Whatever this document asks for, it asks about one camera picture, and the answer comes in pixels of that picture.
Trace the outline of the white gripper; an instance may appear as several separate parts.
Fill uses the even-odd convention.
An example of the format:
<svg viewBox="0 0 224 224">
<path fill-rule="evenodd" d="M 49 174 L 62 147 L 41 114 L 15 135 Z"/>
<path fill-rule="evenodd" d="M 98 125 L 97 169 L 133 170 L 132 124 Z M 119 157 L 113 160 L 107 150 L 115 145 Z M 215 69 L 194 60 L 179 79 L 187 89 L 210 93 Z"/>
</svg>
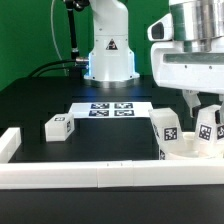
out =
<svg viewBox="0 0 224 224">
<path fill-rule="evenodd" d="M 224 124 L 224 36 L 211 41 L 210 52 L 185 53 L 183 42 L 173 40 L 170 14 L 149 26 L 147 35 L 153 42 L 150 58 L 156 84 L 182 89 L 192 118 L 201 107 L 198 91 L 220 94 L 221 107 L 215 112 L 215 120 Z"/>
</svg>

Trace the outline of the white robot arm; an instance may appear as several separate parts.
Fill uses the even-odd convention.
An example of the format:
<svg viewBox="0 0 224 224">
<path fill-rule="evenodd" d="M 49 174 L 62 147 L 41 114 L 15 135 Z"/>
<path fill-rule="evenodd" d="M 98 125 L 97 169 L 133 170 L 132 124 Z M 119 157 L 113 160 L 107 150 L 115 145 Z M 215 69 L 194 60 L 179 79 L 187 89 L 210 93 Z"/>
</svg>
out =
<svg viewBox="0 0 224 224">
<path fill-rule="evenodd" d="M 104 88 L 139 77 L 128 42 L 128 10 L 118 0 L 89 0 L 94 47 L 85 80 Z M 160 87 L 180 89 L 195 115 L 198 94 L 217 94 L 224 123 L 224 0 L 169 0 L 169 13 L 147 29 L 152 74 Z"/>
</svg>

